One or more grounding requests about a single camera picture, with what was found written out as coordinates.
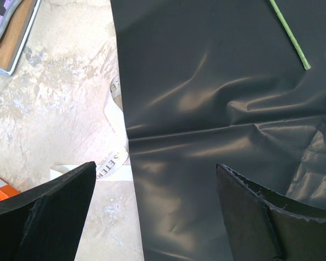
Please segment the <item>white rose stem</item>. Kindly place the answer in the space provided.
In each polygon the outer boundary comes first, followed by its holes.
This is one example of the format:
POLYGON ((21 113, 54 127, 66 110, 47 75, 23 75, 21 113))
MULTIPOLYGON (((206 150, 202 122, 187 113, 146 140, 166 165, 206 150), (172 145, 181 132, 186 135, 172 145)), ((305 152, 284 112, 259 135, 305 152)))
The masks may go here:
POLYGON ((287 36, 289 37, 291 43, 293 44, 293 47, 295 48, 304 69, 307 71, 309 69, 311 69, 311 65, 309 64, 302 48, 300 47, 296 37, 294 36, 289 24, 287 23, 287 21, 285 20, 283 13, 281 12, 280 8, 278 7, 277 3, 275 0, 269 0, 274 12, 276 13, 281 25, 283 26, 284 30, 286 31, 287 36))

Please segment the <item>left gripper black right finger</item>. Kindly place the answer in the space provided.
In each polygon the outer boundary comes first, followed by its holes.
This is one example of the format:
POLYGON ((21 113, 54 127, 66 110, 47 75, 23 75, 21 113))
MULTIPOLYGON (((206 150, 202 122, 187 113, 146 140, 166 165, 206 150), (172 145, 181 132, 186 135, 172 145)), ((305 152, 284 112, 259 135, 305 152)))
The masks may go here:
POLYGON ((234 260, 326 260, 326 210, 216 166, 217 193, 234 260))

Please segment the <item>cream printed ribbon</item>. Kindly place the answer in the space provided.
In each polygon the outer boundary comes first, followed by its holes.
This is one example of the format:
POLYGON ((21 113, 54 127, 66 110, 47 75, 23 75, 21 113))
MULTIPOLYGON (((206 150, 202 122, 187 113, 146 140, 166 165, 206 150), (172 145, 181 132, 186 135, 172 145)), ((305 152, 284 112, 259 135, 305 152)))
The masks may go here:
POLYGON ((124 123, 120 77, 110 83, 106 96, 104 114, 114 133, 114 147, 105 161, 96 167, 96 178, 100 181, 132 181, 129 160, 129 141, 124 123))

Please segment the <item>black wrapping paper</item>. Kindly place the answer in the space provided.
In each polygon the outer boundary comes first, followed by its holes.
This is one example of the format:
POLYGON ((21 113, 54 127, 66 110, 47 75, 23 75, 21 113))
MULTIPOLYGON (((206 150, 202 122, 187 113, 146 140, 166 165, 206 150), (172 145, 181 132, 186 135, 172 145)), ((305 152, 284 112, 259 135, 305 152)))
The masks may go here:
POLYGON ((326 1, 112 1, 145 260, 234 260, 216 166, 326 210, 326 1))

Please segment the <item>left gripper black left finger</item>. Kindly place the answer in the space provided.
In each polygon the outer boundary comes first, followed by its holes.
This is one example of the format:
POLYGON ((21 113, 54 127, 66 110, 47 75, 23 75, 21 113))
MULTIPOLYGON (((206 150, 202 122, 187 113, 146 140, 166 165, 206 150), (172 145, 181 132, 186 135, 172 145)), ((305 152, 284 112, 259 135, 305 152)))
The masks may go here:
POLYGON ((95 182, 91 161, 0 201, 0 260, 74 260, 95 182))

